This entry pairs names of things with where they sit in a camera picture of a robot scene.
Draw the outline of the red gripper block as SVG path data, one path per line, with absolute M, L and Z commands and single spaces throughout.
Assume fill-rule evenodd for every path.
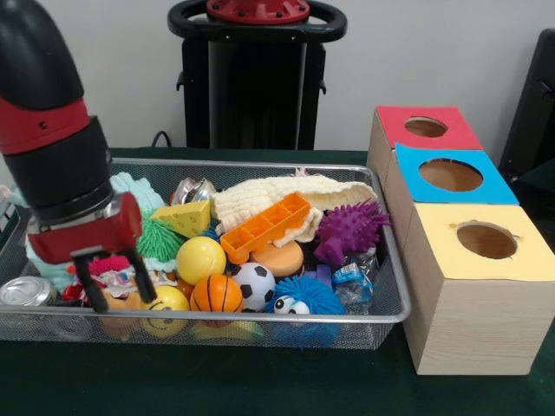
M 44 262 L 74 261 L 76 275 L 97 313 L 106 313 L 108 302 L 88 266 L 111 254 L 124 256 L 134 268 L 135 284 L 144 303 L 157 298 L 147 267 L 136 250 L 140 235 L 140 207 L 130 192 L 117 193 L 104 208 L 65 224 L 40 225 L 31 218 L 27 227 L 29 243 Z

